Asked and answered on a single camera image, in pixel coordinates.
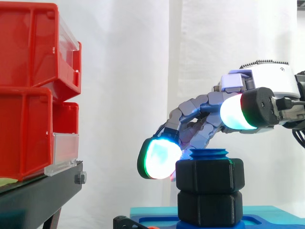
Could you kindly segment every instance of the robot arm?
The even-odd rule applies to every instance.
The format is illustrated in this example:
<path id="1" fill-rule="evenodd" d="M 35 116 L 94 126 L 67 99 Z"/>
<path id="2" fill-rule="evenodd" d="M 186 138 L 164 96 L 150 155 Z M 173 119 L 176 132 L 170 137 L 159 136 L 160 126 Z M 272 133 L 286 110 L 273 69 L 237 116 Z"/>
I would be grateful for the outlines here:
<path id="1" fill-rule="evenodd" d="M 181 156 L 187 159 L 190 150 L 206 148 L 219 131 L 253 134 L 277 124 L 305 130 L 303 92 L 305 76 L 294 76 L 286 62 L 256 61 L 231 70 L 212 92 L 183 102 L 170 113 L 153 138 L 144 142 L 138 171 L 144 178 L 168 177 Z M 304 139 L 297 140 L 305 146 Z"/>

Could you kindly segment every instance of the white backdrop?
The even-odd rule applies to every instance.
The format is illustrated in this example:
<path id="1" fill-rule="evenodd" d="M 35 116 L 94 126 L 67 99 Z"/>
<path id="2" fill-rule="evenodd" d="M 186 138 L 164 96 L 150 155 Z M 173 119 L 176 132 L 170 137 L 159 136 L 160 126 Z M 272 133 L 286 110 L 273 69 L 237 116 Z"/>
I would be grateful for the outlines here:
<path id="1" fill-rule="evenodd" d="M 175 204 L 169 180 L 144 180 L 136 171 L 143 140 L 168 112 L 247 62 L 273 58 L 305 70 L 295 0 L 53 2 L 82 42 L 82 94 L 73 101 L 80 105 L 79 159 L 88 173 L 83 190 L 63 207 L 59 229 L 110 229 L 130 207 Z M 305 31 L 305 15 L 299 20 Z M 226 147 L 244 161 L 244 204 L 305 217 L 305 151 L 289 130 L 218 134 L 210 147 Z"/>

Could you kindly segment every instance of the stacked black blocks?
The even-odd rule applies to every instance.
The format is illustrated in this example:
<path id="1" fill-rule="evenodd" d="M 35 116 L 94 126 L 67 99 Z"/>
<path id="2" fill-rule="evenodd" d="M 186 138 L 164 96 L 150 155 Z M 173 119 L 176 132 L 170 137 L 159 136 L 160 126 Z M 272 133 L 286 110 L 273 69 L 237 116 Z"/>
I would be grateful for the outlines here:
<path id="1" fill-rule="evenodd" d="M 199 227 L 233 227 L 242 219 L 242 160 L 180 160 L 176 184 L 180 220 Z"/>

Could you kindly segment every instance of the green fingertip light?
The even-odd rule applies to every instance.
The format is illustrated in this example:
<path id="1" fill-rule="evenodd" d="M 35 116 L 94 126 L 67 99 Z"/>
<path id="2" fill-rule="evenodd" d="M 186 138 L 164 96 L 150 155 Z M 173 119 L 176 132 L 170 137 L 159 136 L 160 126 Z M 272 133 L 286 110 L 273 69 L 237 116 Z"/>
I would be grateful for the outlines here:
<path id="1" fill-rule="evenodd" d="M 160 137 L 144 141 L 138 157 L 139 174 L 146 179 L 164 179 L 175 171 L 175 164 L 182 155 L 180 147 Z"/>
<path id="2" fill-rule="evenodd" d="M 256 127 L 251 126 L 244 117 L 241 108 L 242 94 L 238 94 L 226 99 L 220 108 L 220 117 L 223 123 L 235 130 L 254 130 Z"/>

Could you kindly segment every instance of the teal base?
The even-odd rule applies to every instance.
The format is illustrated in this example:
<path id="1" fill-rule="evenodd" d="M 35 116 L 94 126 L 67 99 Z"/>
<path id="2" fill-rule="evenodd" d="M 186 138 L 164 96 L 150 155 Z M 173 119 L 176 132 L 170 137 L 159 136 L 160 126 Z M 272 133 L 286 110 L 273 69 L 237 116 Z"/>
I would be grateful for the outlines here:
<path id="1" fill-rule="evenodd" d="M 245 229 L 305 229 L 305 219 L 272 206 L 246 206 L 242 226 Z M 130 218 L 146 227 L 160 229 L 199 229 L 178 222 L 177 207 L 132 208 Z"/>

